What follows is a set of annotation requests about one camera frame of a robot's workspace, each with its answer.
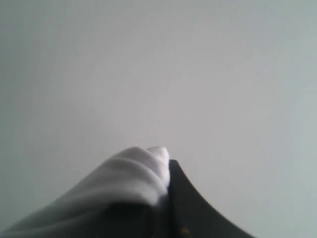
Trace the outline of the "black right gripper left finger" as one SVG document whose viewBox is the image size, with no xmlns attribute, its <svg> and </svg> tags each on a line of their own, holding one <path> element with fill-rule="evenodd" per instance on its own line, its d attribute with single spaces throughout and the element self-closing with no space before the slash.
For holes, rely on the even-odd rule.
<svg viewBox="0 0 317 238">
<path fill-rule="evenodd" d="M 169 205 L 116 203 L 105 210 L 106 238 L 170 237 Z"/>
</svg>

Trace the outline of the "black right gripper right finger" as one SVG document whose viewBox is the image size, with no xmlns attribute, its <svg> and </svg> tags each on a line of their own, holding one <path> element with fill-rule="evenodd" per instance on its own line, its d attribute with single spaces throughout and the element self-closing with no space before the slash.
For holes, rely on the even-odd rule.
<svg viewBox="0 0 317 238">
<path fill-rule="evenodd" d="M 169 161 L 171 238 L 251 238 L 214 209 L 196 190 L 176 160 Z"/>
</svg>

